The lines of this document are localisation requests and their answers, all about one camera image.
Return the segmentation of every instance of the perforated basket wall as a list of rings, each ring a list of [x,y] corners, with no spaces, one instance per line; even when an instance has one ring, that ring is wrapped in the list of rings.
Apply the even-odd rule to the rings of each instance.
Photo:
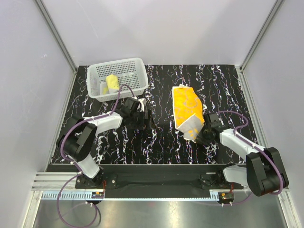
[[[118,77],[119,86],[127,84],[135,96],[142,95],[148,87],[148,76],[140,58],[129,58],[107,63],[94,64],[87,70],[87,89],[89,96],[100,102],[116,100],[118,93],[100,95],[100,83],[109,75]],[[124,87],[120,98],[131,97],[132,93]]]

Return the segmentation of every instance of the orange and white patterned cloth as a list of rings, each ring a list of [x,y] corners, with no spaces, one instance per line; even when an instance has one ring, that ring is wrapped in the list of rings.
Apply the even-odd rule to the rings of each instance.
[[[184,133],[184,139],[195,140],[204,126],[203,107],[192,87],[172,88],[175,129]]]

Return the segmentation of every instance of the gray wall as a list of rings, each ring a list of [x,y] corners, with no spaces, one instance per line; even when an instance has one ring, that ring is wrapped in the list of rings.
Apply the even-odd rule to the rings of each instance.
[[[33,0],[0,7],[0,223],[21,226],[46,165],[72,71]]]
[[[286,0],[245,69],[269,145],[278,148],[304,224],[304,1]]]
[[[78,65],[241,64],[275,0],[43,0]]]

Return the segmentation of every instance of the black marble tabletop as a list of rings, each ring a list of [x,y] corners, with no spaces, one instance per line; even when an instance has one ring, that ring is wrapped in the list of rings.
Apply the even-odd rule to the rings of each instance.
[[[98,164],[206,164],[242,163],[230,149],[218,144],[197,145],[183,139],[174,128],[172,87],[188,84],[201,99],[204,110],[232,110],[250,119],[242,88],[234,65],[148,65],[149,87],[142,96],[153,110],[156,129],[128,130],[121,127],[96,136],[91,155]],[[115,101],[99,102],[88,96],[87,66],[80,66],[68,102],[63,126],[72,114],[90,117],[108,112]],[[233,114],[223,114],[224,123],[239,126],[244,122]],[[253,125],[240,131],[257,142]],[[59,149],[51,163],[67,163]]]

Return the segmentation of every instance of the reflective metal surface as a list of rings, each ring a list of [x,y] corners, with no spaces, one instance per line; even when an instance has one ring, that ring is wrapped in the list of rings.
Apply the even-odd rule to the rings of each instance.
[[[236,201],[245,197],[236,193]],[[94,209],[83,205],[71,211],[79,201],[61,201],[65,220],[74,226],[90,223]],[[286,228],[277,196],[253,196],[248,202],[235,206],[214,206],[215,202],[104,201],[98,204],[102,219],[92,227],[98,228]],[[42,200],[35,228],[64,228],[58,218],[56,202]]]

